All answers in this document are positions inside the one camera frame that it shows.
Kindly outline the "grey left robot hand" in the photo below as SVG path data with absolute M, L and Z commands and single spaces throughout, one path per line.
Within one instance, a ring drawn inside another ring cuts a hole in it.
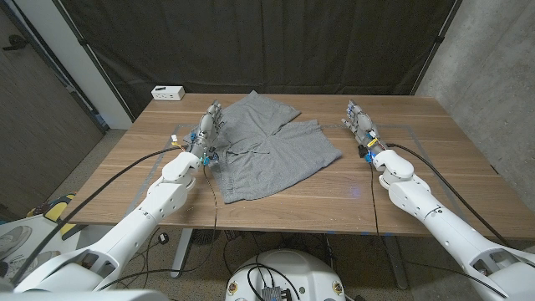
M 222 106 L 214 100 L 201 117 L 198 126 L 191 132 L 188 151 L 198 158 L 212 156 L 214 141 L 222 125 Z

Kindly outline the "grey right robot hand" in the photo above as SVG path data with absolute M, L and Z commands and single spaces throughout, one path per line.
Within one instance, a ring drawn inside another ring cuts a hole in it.
M 377 126 L 353 100 L 348 103 L 346 115 L 347 118 L 341 122 L 353 133 L 358 143 L 359 156 L 371 162 L 380 152 L 386 150 Z

